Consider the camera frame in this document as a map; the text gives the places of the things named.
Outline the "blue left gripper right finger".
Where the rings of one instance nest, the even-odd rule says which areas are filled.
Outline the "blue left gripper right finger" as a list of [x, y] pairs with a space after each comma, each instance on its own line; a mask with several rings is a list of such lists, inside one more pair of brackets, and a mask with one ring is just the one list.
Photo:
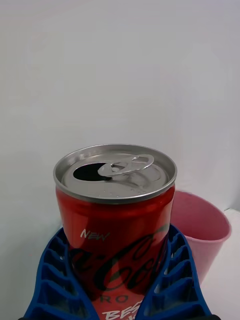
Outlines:
[[203, 297], [192, 251], [170, 225], [164, 265], [140, 304], [137, 320], [205, 320], [212, 315]]

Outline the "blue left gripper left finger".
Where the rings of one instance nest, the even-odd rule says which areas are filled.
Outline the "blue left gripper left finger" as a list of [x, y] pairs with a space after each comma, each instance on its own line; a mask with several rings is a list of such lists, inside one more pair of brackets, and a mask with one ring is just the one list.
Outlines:
[[61, 228], [47, 244], [39, 261], [26, 320], [98, 320], [99, 316], [73, 275], [67, 238]]

